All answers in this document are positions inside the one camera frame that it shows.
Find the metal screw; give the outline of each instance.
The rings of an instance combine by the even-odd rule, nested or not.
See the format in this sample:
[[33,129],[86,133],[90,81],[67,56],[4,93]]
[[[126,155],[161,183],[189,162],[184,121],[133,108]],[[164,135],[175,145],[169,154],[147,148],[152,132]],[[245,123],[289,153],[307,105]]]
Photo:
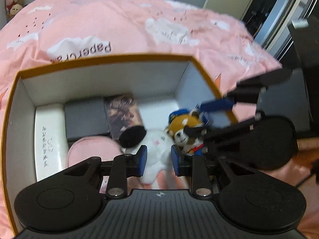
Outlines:
[[202,197],[206,197],[208,195],[210,195],[212,193],[212,191],[210,189],[206,189],[206,188],[200,188],[196,190],[196,194],[198,196],[202,196]]
[[124,193],[124,191],[121,188],[111,188],[109,189],[108,193],[111,196],[118,197],[118,196],[121,196]]

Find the logo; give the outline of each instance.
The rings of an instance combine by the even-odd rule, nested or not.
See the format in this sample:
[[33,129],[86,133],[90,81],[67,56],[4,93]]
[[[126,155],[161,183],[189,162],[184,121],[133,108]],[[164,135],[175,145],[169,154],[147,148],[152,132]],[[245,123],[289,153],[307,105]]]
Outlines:
[[163,193],[163,192],[158,192],[158,193],[156,193],[155,195],[161,198],[161,197],[165,196],[165,193]]

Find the white plush toy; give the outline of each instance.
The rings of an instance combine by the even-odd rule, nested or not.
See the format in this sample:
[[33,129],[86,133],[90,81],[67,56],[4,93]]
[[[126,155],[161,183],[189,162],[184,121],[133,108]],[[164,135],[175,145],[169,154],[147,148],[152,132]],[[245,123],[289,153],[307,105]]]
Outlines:
[[141,145],[147,146],[147,161],[141,183],[152,184],[161,170],[172,168],[172,138],[162,130],[146,131],[142,126],[134,126],[122,133],[120,145],[125,153],[136,154]]

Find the pink comforter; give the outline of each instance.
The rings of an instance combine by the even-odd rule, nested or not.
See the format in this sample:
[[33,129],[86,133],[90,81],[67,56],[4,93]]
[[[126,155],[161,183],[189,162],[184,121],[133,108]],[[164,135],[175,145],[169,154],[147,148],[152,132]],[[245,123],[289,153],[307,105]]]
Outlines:
[[[0,31],[0,43],[1,120],[17,71],[56,61],[191,54],[213,80],[221,74],[222,93],[239,79],[280,67],[238,20],[171,0],[36,0]],[[235,109],[240,120],[254,114],[247,109]],[[2,194],[0,206],[0,238],[11,238]]]

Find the yellow plush toy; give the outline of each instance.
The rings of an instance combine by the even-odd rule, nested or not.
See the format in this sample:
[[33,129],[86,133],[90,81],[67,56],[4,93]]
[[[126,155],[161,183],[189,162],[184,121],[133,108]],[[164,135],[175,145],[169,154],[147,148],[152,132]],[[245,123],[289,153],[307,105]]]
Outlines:
[[189,138],[188,135],[184,133],[184,127],[200,127],[203,125],[203,122],[199,118],[199,113],[192,111],[189,114],[175,116],[167,128],[167,132],[173,137],[175,143],[183,148],[182,151],[188,153],[203,142],[199,139]]

